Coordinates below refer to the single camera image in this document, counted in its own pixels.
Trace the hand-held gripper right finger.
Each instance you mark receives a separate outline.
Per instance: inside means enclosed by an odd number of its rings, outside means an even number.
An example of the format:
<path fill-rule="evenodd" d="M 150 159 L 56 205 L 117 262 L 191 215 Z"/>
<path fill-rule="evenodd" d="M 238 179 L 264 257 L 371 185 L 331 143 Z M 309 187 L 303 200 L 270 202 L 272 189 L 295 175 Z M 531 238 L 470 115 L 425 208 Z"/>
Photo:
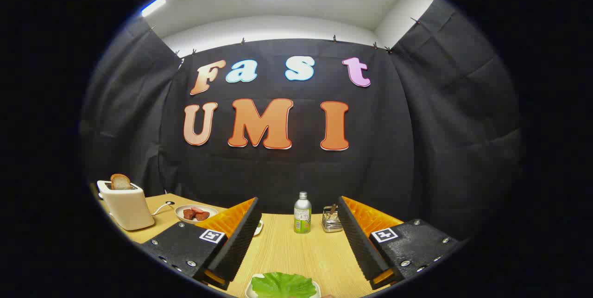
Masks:
<path fill-rule="evenodd" d="M 460 241 L 425 220 L 406 222 L 346 196 L 337 215 L 350 248 L 373 290 L 430 270 L 457 251 Z"/>

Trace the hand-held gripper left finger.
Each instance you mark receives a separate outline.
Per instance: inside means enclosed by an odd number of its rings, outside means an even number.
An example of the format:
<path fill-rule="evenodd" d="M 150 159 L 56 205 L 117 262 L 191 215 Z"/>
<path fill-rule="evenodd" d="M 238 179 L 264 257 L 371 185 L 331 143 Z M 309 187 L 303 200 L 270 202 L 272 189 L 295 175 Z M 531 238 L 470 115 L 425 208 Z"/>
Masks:
<path fill-rule="evenodd" d="M 239 271 L 261 219 L 252 197 L 197 224 L 174 224 L 140 247 L 174 271 L 226 290 Z"/>

